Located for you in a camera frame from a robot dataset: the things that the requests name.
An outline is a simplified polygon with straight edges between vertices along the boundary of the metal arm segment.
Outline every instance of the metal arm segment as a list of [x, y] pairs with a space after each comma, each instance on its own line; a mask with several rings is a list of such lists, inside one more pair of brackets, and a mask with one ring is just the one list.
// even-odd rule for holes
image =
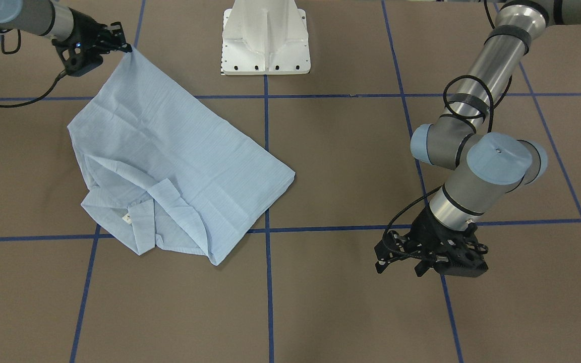
[[411, 140], [415, 158], [454, 170], [412, 223], [406, 236], [396, 231], [376, 245], [378, 273], [396, 260], [420, 258], [418, 276], [434, 268], [441, 274], [476, 277], [487, 271], [487, 247], [475, 237], [481, 218], [501, 196], [544, 173], [547, 156], [534, 142], [507, 135], [477, 135], [493, 112], [489, 96], [503, 92], [508, 78], [533, 39], [549, 25], [581, 24], [581, 0], [511, 0], [468, 71], [485, 83], [462, 79], [449, 108], [436, 124], [419, 127]]
[[51, 39], [69, 76], [102, 64], [102, 54], [131, 51], [120, 22], [110, 27], [52, 0], [0, 0], [0, 30], [19, 29]]

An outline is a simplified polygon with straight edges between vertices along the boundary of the light blue shirt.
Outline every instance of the light blue shirt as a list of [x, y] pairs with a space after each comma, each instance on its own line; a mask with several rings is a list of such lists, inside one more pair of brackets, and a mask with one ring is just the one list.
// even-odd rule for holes
[[141, 255], [218, 265], [295, 178], [134, 48], [69, 124], [88, 214]]

